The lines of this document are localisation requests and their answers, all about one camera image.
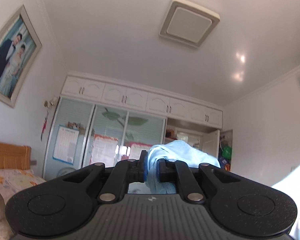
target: square ceiling lamp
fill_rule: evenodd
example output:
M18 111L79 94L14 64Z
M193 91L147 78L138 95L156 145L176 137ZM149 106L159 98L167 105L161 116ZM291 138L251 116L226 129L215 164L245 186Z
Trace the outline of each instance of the square ceiling lamp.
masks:
M199 47L220 21L209 9L187 0L172 0L160 36Z

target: white wedding dress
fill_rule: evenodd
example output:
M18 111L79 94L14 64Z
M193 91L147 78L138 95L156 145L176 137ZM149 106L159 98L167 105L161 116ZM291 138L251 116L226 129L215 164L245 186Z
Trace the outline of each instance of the white wedding dress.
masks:
M0 93L7 97L11 89L12 74L19 68L20 63L21 58L18 55L11 57L0 77Z

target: white cabinet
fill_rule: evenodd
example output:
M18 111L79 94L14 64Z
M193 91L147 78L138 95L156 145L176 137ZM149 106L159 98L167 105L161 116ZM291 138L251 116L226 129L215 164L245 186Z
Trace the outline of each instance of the white cabinet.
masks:
M222 128L222 111L207 107L207 124L216 128Z
M123 106L126 91L126 87L106 84L101 101L111 105Z
M61 93L67 96L100 101L105 85L103 82L94 80L67 77Z
M67 77L65 85L62 89L62 94L67 96L80 96L85 79L76 77Z
M189 120L195 123L206 123L206 107L189 104Z
M123 105L133 109L145 110L148 92L128 88Z
M81 95L86 99L100 101L105 85L102 82L87 80L83 85Z
M181 118L188 119L189 118L189 103L170 98L170 106L168 111L168 117L172 118Z
M168 115L170 98L158 94L149 93L146 111L154 114Z
M222 128L220 110L125 86L68 76L61 94Z

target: bed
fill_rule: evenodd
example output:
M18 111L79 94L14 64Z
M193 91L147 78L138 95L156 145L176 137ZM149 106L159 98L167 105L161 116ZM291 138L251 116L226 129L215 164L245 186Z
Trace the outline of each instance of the bed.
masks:
M4 202L17 192L45 182L30 170L31 147L0 142L0 194Z
M0 240L13 233L5 218L7 201L17 192L45 182L30 170L31 147L0 143Z

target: green bag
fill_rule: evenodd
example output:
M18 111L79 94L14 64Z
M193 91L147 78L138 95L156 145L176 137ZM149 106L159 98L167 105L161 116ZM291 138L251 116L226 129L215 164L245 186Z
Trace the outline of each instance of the green bag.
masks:
M226 146L222 149L222 156L225 159L231 160L232 148L230 146Z

